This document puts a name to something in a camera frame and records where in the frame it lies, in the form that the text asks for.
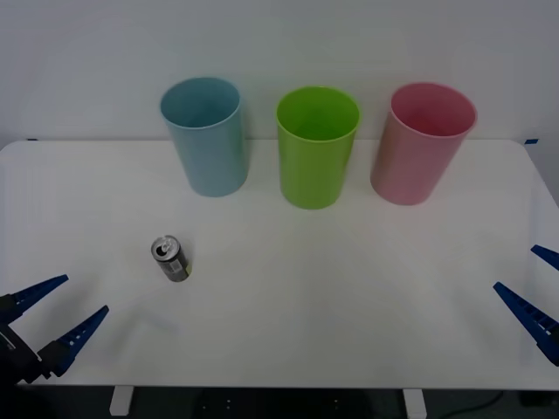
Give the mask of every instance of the table leg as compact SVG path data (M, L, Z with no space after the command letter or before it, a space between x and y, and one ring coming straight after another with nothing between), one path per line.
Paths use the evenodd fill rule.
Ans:
M134 386L114 386L113 400L109 411L111 416L127 416L130 411L130 402Z
M408 419L426 419L427 409L421 389L404 389L405 410Z

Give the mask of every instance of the green cup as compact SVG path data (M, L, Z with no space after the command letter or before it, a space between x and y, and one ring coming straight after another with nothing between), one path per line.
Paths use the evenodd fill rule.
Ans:
M293 205L317 210L342 192L359 107L331 87L306 86L278 104L281 192Z

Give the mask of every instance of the cable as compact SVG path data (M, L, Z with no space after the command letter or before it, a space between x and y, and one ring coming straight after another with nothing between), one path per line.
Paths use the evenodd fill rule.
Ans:
M449 417L454 417L454 416L457 416L457 415L463 415L465 413L474 412L476 410L482 410L482 409L488 408L490 406L493 406L496 402L498 402L503 397L503 395L505 395L505 392L501 390L499 393L497 393L497 395L494 398L492 398L491 400L489 400L489 401L487 401L483 404L480 404L478 406L473 406L471 408L454 410L453 412L449 412L449 413L446 413L446 414L442 415L439 419L448 419Z

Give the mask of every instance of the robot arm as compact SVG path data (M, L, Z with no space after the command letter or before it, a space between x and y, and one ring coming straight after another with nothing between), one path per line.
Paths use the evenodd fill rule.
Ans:
M0 387L12 386L21 380L31 384L40 375L50 378L51 373L60 377L107 316L108 307L103 306L35 354L9 324L67 280L66 275L61 275L0 297Z

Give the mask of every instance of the pink cup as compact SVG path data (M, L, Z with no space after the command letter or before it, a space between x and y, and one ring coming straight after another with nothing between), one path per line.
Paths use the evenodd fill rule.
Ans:
M392 95L370 182L391 203L422 203L435 189L477 112L462 93L436 83L412 83Z

